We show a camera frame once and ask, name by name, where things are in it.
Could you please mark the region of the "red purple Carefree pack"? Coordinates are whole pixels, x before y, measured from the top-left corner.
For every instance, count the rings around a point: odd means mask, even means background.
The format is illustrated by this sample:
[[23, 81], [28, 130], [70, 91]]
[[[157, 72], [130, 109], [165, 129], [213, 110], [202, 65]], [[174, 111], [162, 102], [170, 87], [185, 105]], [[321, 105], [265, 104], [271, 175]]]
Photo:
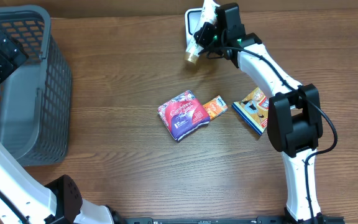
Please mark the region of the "red purple Carefree pack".
[[176, 141], [210, 122], [209, 114], [191, 90], [163, 103], [157, 112]]

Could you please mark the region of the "small orange box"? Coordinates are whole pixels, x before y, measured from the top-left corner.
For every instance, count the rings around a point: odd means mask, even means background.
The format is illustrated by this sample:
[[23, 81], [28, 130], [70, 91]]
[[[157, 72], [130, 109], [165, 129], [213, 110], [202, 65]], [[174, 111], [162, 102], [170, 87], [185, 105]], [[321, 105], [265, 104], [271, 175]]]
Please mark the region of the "small orange box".
[[228, 109], [227, 104], [225, 101], [221, 98], [220, 95], [213, 98], [209, 102], [205, 103], [203, 105], [203, 108], [206, 110], [206, 112], [209, 114], [210, 120], [214, 120], [218, 116], [225, 113]]

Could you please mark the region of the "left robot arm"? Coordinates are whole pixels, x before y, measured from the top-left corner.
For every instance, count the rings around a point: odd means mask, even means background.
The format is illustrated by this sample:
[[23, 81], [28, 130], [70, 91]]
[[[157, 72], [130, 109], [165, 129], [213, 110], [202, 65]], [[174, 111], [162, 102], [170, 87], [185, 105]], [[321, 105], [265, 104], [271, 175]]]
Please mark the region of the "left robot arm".
[[[21, 43], [0, 30], [0, 84], [28, 58]], [[125, 223], [109, 206], [83, 199], [68, 175], [40, 184], [1, 143], [0, 219], [3, 223]]]

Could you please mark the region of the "white Pantene tube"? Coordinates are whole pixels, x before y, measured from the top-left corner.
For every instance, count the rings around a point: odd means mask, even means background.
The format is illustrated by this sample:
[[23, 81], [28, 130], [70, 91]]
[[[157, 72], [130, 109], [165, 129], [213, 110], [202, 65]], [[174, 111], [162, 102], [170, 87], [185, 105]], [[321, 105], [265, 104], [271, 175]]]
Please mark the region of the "white Pantene tube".
[[213, 40], [214, 25], [219, 4], [213, 0], [204, 0], [200, 8], [189, 9], [185, 12], [186, 50], [184, 60], [193, 65], [197, 64], [200, 52]]

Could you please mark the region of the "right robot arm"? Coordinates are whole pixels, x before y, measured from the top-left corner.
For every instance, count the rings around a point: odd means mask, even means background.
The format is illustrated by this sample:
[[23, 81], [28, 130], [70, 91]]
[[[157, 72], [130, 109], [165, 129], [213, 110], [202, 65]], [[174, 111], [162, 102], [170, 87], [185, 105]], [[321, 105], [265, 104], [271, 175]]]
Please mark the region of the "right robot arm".
[[261, 39], [245, 31], [236, 3], [203, 3], [186, 58], [196, 63], [201, 54], [230, 60], [268, 98], [267, 134], [284, 163], [287, 222], [323, 223], [314, 178], [318, 140], [323, 135], [317, 88], [289, 76], [269, 55]]

